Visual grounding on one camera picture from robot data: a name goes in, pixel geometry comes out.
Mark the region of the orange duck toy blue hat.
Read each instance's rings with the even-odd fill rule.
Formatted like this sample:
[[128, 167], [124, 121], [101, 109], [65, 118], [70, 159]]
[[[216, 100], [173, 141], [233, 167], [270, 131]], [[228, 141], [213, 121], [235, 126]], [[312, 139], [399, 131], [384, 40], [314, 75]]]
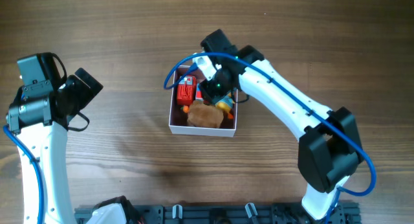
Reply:
[[233, 106], [234, 101], [230, 93], [215, 104], [215, 107], [222, 110], [226, 114], [227, 118], [231, 120], [234, 118], [232, 114]]

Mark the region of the multicoloured puzzle cube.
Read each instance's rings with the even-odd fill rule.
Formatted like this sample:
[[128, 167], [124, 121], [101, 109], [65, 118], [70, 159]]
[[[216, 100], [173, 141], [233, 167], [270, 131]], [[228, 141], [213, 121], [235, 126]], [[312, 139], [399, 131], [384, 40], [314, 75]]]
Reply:
[[198, 101], [201, 101], [201, 102], [204, 101], [204, 99], [202, 97], [202, 92], [201, 92], [201, 89], [200, 89], [200, 84], [197, 84], [197, 86], [196, 86], [195, 99], [198, 100]]

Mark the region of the red toy truck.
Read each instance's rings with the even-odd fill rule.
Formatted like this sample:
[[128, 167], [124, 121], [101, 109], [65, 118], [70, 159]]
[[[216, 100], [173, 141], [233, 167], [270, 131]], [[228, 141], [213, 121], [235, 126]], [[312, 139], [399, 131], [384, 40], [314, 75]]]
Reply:
[[185, 76], [177, 86], [177, 104], [190, 106], [195, 100], [197, 79], [192, 75]]

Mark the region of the brown plush capybara toy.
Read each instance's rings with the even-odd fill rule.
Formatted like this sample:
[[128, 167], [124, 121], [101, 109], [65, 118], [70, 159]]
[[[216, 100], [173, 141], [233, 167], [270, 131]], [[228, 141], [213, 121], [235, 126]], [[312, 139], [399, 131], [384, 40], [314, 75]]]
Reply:
[[215, 106], [201, 101], [194, 101], [181, 110], [187, 114], [187, 125], [196, 128], [220, 128], [224, 120], [224, 113]]

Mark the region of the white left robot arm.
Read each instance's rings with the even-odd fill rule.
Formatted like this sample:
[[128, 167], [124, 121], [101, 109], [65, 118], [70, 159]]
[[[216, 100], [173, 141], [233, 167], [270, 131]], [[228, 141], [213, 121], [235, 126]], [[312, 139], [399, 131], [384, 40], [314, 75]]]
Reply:
[[19, 151], [23, 223], [77, 222], [67, 178], [69, 122], [102, 88], [79, 68], [57, 88], [47, 79], [18, 89], [3, 131]]

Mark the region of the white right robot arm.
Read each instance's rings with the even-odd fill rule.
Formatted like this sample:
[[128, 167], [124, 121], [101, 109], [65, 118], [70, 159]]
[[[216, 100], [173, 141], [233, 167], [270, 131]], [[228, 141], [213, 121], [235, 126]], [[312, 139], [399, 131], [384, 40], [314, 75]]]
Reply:
[[288, 127], [298, 141], [298, 169], [307, 182], [301, 205], [313, 219], [328, 221], [344, 184], [366, 160], [351, 112], [333, 111], [309, 98], [252, 47], [237, 54], [202, 52], [192, 61], [206, 77], [201, 84], [205, 100], [216, 104], [238, 88]]

